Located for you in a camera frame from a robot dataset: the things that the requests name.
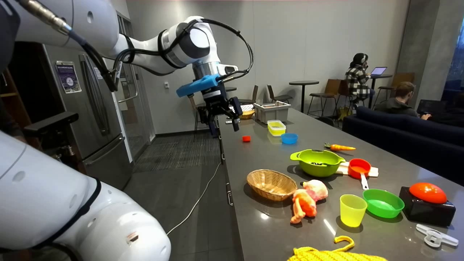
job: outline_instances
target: wicker basket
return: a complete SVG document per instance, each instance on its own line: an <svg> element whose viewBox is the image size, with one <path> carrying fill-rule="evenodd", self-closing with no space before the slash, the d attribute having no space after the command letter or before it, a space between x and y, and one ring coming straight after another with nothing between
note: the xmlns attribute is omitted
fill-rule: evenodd
<svg viewBox="0 0 464 261"><path fill-rule="evenodd" d="M252 171L247 183L257 194L273 202L289 199L298 188L296 181L289 175L266 168Z"/></svg>

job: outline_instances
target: table leg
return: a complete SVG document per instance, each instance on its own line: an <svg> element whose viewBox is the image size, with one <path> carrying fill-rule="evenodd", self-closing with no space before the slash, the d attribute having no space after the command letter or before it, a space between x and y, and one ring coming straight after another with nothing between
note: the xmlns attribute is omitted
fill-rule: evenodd
<svg viewBox="0 0 464 261"><path fill-rule="evenodd" d="M307 86L304 84L302 86L302 113L305 113L305 88L307 88Z"/></svg>
<svg viewBox="0 0 464 261"><path fill-rule="evenodd" d="M369 93L369 109L373 107L375 91L376 91L376 78L373 78L372 91Z"/></svg>

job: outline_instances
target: red plate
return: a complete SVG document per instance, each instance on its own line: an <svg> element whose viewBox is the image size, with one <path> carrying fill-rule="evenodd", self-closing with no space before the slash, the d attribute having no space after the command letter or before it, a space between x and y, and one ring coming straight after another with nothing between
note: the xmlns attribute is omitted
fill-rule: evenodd
<svg viewBox="0 0 464 261"><path fill-rule="evenodd" d="M446 191L433 183L415 183L410 187L410 193L433 204L444 204L449 202Z"/></svg>

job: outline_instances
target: yellow cup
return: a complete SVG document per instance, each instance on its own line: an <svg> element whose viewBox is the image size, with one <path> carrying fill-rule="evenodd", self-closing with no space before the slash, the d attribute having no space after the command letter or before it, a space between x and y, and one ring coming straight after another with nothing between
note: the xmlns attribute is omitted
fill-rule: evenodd
<svg viewBox="0 0 464 261"><path fill-rule="evenodd" d="M368 203L356 194L343 194L340 197L340 216L346 226L359 228L363 222Z"/></svg>

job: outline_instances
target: dark sofa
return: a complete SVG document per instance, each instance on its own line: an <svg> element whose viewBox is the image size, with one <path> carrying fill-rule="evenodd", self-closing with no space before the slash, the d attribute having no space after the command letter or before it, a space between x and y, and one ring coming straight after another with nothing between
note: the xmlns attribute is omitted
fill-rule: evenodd
<svg viewBox="0 0 464 261"><path fill-rule="evenodd" d="M343 129L464 186L464 128L359 107Z"/></svg>

